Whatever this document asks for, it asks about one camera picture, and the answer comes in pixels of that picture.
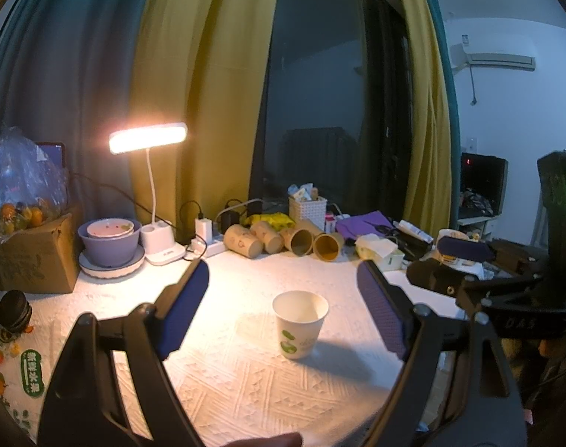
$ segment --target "air conditioner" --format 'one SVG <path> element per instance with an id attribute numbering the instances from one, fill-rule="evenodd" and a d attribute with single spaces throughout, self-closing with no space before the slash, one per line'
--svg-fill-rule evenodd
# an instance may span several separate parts
<path id="1" fill-rule="evenodd" d="M 466 43 L 451 47 L 455 70 L 467 65 L 535 70 L 535 46 L 525 35 L 463 35 L 462 38 Z"/>

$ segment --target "window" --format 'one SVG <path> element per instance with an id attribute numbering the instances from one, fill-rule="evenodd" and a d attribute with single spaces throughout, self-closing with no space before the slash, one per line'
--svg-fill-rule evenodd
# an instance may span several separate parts
<path id="1" fill-rule="evenodd" d="M 384 0 L 277 0 L 250 194 L 313 182 L 400 218 L 410 149 L 404 20 Z"/>

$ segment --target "plastic storage basket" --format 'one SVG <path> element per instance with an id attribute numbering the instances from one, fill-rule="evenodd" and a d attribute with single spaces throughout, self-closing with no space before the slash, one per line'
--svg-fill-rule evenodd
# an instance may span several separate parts
<path id="1" fill-rule="evenodd" d="M 326 198 L 318 197 L 318 200 L 296 201 L 290 197 L 289 216 L 294 222 L 310 219 L 320 230 L 324 230 Z"/>

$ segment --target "white plate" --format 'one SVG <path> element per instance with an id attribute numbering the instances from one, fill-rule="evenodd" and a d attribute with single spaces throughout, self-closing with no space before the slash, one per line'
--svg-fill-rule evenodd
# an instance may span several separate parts
<path id="1" fill-rule="evenodd" d="M 126 219 L 100 219 L 86 228 L 90 237 L 115 238 L 129 235 L 134 231 L 134 224 Z"/>
<path id="2" fill-rule="evenodd" d="M 90 260 L 88 260 L 85 252 L 80 254 L 78 262 L 80 262 L 82 270 L 91 277 L 95 277 L 97 279 L 117 279 L 127 274 L 131 274 L 141 267 L 144 263 L 144 248 L 141 245 L 138 245 L 132 260 L 120 267 L 102 267 L 93 264 Z"/>

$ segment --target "glass window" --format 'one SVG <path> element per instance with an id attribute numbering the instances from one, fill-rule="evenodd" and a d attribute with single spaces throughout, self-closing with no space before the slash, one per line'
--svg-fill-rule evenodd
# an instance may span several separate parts
<path id="1" fill-rule="evenodd" d="M 311 182 L 343 212 L 384 212 L 395 103 L 382 27 L 393 11 L 383 0 L 277 1 L 251 195 L 285 200 L 288 186 Z"/>

